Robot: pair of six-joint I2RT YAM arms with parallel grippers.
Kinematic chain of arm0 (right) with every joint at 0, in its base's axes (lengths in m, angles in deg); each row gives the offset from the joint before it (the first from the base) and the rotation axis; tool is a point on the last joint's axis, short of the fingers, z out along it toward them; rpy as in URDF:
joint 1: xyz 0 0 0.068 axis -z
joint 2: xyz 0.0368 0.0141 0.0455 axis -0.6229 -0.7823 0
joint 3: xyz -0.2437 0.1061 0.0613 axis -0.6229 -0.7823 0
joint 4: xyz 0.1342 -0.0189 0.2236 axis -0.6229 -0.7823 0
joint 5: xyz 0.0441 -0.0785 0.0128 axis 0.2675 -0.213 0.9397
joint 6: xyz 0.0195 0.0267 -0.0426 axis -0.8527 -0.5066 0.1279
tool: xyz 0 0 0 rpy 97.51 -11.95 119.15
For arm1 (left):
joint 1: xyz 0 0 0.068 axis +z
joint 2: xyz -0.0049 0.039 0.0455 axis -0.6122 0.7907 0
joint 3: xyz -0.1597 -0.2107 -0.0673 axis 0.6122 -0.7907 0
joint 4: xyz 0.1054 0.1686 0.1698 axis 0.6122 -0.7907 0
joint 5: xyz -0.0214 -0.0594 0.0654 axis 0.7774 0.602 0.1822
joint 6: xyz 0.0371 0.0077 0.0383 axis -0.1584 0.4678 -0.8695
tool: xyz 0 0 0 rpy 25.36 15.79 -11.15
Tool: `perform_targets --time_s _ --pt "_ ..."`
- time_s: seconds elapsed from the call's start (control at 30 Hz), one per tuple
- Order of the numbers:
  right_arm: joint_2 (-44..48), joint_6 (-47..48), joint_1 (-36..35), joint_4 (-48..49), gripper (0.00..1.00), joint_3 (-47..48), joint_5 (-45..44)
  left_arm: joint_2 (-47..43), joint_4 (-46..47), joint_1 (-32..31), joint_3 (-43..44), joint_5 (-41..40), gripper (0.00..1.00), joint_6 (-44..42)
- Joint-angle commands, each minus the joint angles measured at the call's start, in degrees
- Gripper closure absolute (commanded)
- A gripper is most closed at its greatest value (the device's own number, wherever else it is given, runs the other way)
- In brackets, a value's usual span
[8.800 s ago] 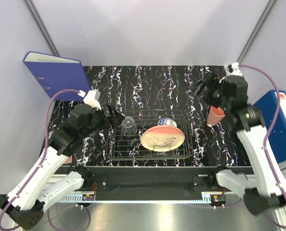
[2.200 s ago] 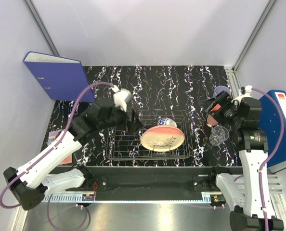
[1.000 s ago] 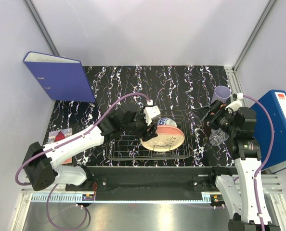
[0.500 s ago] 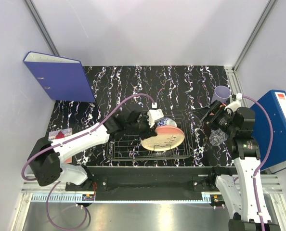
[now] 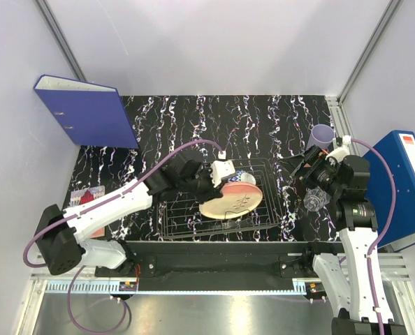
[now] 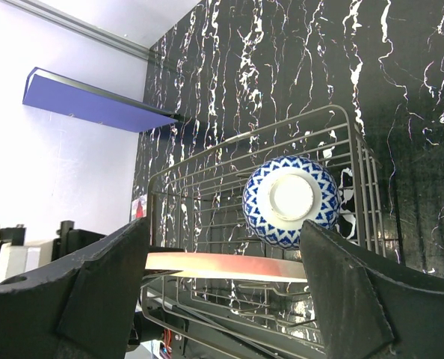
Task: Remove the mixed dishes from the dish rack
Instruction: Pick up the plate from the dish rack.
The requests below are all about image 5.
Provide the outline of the pink beige plate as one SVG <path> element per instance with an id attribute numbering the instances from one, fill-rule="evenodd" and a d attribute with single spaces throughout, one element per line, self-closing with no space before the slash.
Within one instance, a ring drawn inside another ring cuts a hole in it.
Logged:
<path id="1" fill-rule="evenodd" d="M 227 183 L 221 189 L 222 196 L 200 204 L 203 216 L 216 220 L 229 220 L 244 216 L 259 206 L 263 192 L 247 182 Z"/>

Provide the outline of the lavender plastic cup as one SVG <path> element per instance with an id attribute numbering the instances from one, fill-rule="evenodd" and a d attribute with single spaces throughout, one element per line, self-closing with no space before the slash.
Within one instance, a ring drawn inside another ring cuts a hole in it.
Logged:
<path id="1" fill-rule="evenodd" d="M 309 139 L 305 149 L 312 146 L 318 146 L 321 149 L 327 150 L 335 138 L 335 131 L 325 124 L 317 124 L 312 127 Z"/>

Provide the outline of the clear glass tumbler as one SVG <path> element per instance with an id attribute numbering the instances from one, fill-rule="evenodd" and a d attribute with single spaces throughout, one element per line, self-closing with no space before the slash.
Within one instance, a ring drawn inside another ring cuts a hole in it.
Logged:
<path id="1" fill-rule="evenodd" d="M 331 200 L 331 196 L 319 187 L 307 188 L 303 199 L 303 204 L 308 211 L 319 211 L 324 208 Z"/>

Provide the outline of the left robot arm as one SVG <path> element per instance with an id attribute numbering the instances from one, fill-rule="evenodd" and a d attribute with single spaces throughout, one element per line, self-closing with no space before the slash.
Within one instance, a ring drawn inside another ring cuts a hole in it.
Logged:
<path id="1" fill-rule="evenodd" d="M 135 267 L 131 251 L 119 241 L 92 239 L 94 232 L 132 213 L 172 200 L 179 192 L 192 194 L 201 204 L 222 198 L 221 189 L 234 173 L 231 161 L 213 161 L 203 166 L 178 156 L 86 204 L 67 210 L 55 204 L 46 207 L 34 235 L 44 265 L 53 276 L 78 266 L 105 267 L 119 276 L 128 276 Z"/>

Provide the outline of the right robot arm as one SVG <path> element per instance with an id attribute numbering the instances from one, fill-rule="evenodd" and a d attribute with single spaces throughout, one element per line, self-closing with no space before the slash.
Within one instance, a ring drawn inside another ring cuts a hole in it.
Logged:
<path id="1" fill-rule="evenodd" d="M 365 196 L 369 162 L 344 147 L 327 154 L 314 145 L 285 163 L 296 181 L 330 196 L 326 206 L 344 248 L 347 270 L 342 270 L 331 247 L 317 243 L 304 251 L 301 268 L 323 284 L 334 314 L 332 333 L 406 334 L 406 327 L 395 321 L 383 287 L 377 218 Z"/>

